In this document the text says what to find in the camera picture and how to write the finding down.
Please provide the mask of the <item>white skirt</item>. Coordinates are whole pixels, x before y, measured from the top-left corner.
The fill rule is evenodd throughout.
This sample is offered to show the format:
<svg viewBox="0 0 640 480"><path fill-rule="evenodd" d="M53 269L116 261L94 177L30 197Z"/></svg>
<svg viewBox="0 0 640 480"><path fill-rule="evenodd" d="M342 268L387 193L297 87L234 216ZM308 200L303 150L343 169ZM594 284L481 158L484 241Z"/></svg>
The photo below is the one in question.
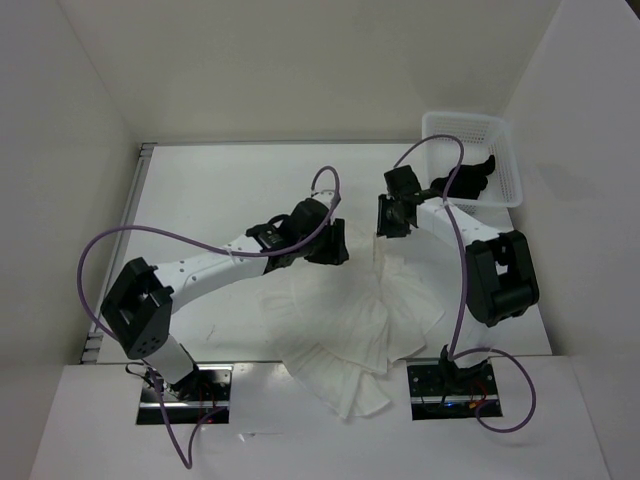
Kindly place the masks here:
<svg viewBox="0 0 640 480"><path fill-rule="evenodd" d="M288 373L343 420L390 399L380 379L426 346L445 310L433 289L384 239L350 222L341 266L302 263L277 273L259 305Z"/></svg>

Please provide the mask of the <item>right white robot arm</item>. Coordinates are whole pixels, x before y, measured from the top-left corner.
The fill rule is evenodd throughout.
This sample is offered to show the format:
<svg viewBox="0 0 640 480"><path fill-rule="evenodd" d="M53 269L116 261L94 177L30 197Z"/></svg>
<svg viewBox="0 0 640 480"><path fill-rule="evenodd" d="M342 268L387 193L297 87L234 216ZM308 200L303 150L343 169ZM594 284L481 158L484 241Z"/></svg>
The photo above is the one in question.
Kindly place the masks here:
<svg viewBox="0 0 640 480"><path fill-rule="evenodd" d="M539 287L525 235L490 227L424 189L409 165L384 174L387 192L378 197L377 235L403 238L424 230L456 249L461 295L450 343L438 360L438 380L450 393L462 392L481 372L484 360L470 366L456 352L464 316L491 329L520 317L539 300Z"/></svg>

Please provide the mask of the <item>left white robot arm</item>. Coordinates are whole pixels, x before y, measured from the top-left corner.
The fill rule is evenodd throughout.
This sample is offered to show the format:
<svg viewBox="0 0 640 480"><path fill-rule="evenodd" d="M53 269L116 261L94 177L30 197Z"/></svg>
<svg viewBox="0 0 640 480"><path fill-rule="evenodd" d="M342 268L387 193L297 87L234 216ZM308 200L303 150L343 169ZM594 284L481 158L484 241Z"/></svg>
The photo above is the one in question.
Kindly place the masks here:
<svg viewBox="0 0 640 480"><path fill-rule="evenodd" d="M102 301L100 312L131 360L146 362L176 399L198 393L204 375L171 335L171 317L188 303L246 279L291 266L297 259L341 265L349 258L339 200L316 194L289 214L255 225L224 247L158 265L128 261Z"/></svg>

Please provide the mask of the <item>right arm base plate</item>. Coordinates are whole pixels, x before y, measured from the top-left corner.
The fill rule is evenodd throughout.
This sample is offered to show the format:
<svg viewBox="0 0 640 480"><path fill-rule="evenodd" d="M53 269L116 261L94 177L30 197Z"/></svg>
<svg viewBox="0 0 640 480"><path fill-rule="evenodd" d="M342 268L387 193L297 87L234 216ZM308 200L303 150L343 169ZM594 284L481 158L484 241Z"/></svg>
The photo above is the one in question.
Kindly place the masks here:
<svg viewBox="0 0 640 480"><path fill-rule="evenodd" d="M443 348L438 358L409 361L406 371L414 421L503 416L488 360L459 367Z"/></svg>

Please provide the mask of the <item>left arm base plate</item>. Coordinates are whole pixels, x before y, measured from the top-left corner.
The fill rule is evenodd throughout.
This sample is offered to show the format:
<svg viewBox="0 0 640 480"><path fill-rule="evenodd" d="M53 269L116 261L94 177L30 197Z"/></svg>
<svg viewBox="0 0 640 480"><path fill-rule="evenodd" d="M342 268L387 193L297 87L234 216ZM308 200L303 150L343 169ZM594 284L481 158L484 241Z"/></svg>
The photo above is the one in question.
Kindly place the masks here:
<svg viewBox="0 0 640 480"><path fill-rule="evenodd" d="M205 424L228 424L233 369L231 365L212 364L199 366L199 376L189 385L171 385L159 372L155 378L159 390L151 378L149 368L142 362L129 362L124 367L128 375L142 380L136 424L161 425L164 418L160 400L172 425L192 425L204 420Z"/></svg>

